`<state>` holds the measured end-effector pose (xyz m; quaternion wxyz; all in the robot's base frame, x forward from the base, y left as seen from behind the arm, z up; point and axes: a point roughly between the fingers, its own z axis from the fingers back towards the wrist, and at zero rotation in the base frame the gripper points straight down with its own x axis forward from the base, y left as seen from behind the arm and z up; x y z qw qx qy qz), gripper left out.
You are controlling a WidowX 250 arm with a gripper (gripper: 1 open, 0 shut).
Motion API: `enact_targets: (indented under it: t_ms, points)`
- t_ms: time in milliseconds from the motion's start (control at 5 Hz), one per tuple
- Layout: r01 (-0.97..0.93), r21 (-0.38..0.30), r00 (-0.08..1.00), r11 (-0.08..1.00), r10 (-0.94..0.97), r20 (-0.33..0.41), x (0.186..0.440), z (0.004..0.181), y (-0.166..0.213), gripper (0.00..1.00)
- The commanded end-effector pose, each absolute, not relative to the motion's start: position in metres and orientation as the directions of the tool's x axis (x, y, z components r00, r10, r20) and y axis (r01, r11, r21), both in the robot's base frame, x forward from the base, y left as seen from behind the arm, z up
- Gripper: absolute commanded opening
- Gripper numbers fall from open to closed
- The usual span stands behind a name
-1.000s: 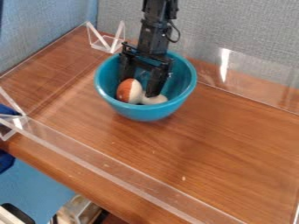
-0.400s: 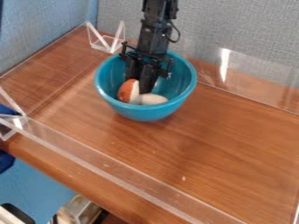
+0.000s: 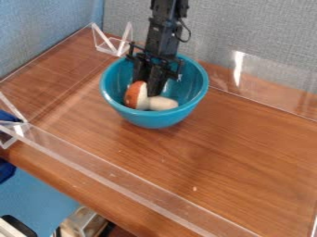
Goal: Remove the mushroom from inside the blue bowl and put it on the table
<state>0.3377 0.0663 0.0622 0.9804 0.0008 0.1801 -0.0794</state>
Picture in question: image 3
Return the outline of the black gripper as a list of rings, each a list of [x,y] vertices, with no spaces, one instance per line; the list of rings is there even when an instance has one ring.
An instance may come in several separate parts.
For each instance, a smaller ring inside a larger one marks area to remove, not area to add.
[[[131,42],[125,59],[132,63],[132,81],[147,81],[148,96],[160,94],[167,79],[180,79],[184,62],[176,56],[155,56]]]

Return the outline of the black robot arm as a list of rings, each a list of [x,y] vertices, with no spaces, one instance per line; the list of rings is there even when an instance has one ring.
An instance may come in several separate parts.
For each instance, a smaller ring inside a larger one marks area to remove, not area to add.
[[[168,79],[178,80],[183,60],[176,56],[183,30],[190,30],[183,22],[187,17],[188,0],[151,0],[152,17],[144,47],[130,43],[125,59],[132,62],[132,81],[147,83],[147,96],[160,94]]]

